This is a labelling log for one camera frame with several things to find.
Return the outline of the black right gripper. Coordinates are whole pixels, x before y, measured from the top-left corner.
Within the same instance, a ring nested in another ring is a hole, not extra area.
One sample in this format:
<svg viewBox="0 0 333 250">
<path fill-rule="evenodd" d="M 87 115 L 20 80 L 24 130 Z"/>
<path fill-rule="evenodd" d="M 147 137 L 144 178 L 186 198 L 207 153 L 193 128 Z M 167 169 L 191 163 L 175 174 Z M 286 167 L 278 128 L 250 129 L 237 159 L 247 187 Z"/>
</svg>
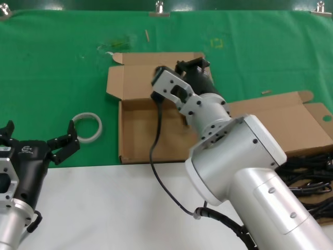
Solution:
<svg viewBox="0 0 333 250">
<path fill-rule="evenodd" d="M 205 71 L 206 67 L 210 66 L 210 63 L 204 58 L 196 58 L 195 65 L 193 67 L 187 67 L 187 62 L 177 61 L 176 73 L 183 74 L 183 80 L 187 82 L 195 94 L 202 95 L 207 93 L 214 93 L 221 95 L 213 84 L 213 81 Z"/>
</svg>

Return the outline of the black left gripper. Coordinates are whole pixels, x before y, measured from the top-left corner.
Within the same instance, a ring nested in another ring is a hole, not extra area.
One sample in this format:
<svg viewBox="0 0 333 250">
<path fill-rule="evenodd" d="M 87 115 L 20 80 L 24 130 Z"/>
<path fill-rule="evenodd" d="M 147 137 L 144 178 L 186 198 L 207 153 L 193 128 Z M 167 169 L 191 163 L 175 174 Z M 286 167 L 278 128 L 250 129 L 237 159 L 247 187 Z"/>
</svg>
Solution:
<svg viewBox="0 0 333 250">
<path fill-rule="evenodd" d="M 80 149 L 80 142 L 73 120 L 69 122 L 67 134 L 47 142 L 12 139 L 14 129 L 12 120 L 1 128 L 1 146 L 10 147 L 9 152 L 1 152 L 1 158 L 10 159 L 19 179 L 14 198 L 35 208 L 50 161 L 59 165 Z"/>
</svg>

